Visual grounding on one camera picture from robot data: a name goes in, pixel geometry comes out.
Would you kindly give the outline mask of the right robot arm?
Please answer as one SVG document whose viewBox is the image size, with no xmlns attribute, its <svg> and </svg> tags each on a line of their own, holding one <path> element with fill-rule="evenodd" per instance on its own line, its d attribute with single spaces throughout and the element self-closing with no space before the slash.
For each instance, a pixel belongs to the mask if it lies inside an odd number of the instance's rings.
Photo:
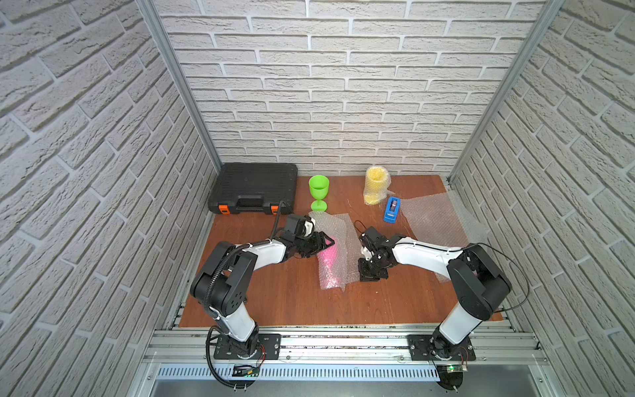
<svg viewBox="0 0 635 397">
<path fill-rule="evenodd" d="M 387 238 L 375 228 L 360 235 L 362 258 L 358 261 L 361 281 L 380 281 L 397 265 L 415 266 L 448 278 L 457 304 L 436 328 L 432 342 L 437 349 L 455 347 L 466 340 L 512 291 L 504 271 L 478 244 L 447 247 L 394 235 Z"/>
</svg>

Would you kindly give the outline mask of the green plastic wine glass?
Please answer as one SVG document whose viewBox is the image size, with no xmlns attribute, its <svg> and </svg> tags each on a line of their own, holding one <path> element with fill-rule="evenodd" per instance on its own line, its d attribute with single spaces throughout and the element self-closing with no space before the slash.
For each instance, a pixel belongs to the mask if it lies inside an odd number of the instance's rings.
<svg viewBox="0 0 635 397">
<path fill-rule="evenodd" d="M 309 179 L 309 191 L 314 201 L 311 203 L 311 209 L 315 212 L 326 212 L 327 203 L 325 198 L 329 191 L 330 181 L 324 175 L 314 175 Z"/>
</svg>

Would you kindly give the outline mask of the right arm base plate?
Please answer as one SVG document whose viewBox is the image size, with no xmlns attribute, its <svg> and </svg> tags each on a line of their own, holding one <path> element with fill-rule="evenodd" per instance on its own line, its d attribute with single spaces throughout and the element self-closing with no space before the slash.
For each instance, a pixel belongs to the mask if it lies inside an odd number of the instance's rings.
<svg viewBox="0 0 635 397">
<path fill-rule="evenodd" d="M 458 344 L 448 342 L 441 334 L 410 334 L 406 338 L 409 354 L 414 362 L 476 360 L 470 337 L 465 337 Z"/>
</svg>

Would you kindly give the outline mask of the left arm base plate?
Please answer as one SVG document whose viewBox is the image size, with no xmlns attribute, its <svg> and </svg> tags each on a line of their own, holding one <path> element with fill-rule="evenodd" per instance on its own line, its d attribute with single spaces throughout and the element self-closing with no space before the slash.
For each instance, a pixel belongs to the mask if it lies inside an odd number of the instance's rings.
<svg viewBox="0 0 635 397">
<path fill-rule="evenodd" d="M 220 360 L 277 360 L 281 346 L 281 335 L 278 333 L 260 333 L 257 338 L 251 337 L 240 342 L 228 335 L 221 335 L 216 341 L 213 358 Z"/>
</svg>

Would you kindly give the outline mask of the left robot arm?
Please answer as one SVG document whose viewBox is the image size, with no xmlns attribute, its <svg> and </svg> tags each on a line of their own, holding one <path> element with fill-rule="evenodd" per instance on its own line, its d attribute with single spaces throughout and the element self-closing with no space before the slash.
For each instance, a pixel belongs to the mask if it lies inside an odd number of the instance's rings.
<svg viewBox="0 0 635 397">
<path fill-rule="evenodd" d="M 233 245 L 221 242 L 195 276 L 190 295 L 221 329 L 237 342 L 246 342 L 256 332 L 245 299 L 253 273 L 298 256 L 311 258 L 335 245 L 324 232 L 307 237 L 278 237 L 257 243 Z"/>
</svg>

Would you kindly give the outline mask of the blue tape dispenser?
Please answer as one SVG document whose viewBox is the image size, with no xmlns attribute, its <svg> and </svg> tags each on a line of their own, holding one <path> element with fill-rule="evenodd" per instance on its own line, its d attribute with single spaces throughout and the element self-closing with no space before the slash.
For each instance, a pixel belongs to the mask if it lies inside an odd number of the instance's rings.
<svg viewBox="0 0 635 397">
<path fill-rule="evenodd" d="M 400 212 L 400 206 L 401 206 L 401 200 L 399 198 L 394 196 L 391 196 L 390 198 L 388 198 L 388 201 L 385 207 L 385 213 L 384 213 L 384 221 L 386 223 L 391 223 L 391 224 L 396 223 L 396 220 Z"/>
</svg>

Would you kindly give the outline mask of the pink plastic wine glass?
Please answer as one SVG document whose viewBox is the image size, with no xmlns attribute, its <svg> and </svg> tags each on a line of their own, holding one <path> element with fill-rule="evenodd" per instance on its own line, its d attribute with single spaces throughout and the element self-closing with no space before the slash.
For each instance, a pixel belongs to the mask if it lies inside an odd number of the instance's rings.
<svg viewBox="0 0 635 397">
<path fill-rule="evenodd" d="M 319 282 L 321 289 L 342 288 L 344 273 L 342 248 L 338 242 L 317 255 Z"/>
</svg>

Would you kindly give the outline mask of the aluminium mounting rail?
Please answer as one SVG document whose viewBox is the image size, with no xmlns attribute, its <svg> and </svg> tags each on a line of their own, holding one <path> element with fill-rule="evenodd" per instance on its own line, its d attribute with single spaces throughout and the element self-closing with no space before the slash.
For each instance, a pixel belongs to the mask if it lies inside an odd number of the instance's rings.
<svg viewBox="0 0 635 397">
<path fill-rule="evenodd" d="M 205 329 L 157 331 L 142 362 L 147 380 L 213 380 L 235 386 L 256 380 L 437 381 L 439 372 L 478 366 L 546 366 L 537 338 L 507 322 L 484 323 L 451 358 L 429 347 L 431 324 L 264 328 L 256 353 L 241 359 Z"/>
</svg>

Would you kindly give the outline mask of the black plastic tool case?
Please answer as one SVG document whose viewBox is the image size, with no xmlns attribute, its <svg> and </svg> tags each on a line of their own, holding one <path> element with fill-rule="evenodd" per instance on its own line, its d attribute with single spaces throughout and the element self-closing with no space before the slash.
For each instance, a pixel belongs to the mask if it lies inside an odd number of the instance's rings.
<svg viewBox="0 0 635 397">
<path fill-rule="evenodd" d="M 294 212 L 298 168 L 291 163 L 241 163 L 222 165 L 208 198 L 215 214 Z"/>
</svg>

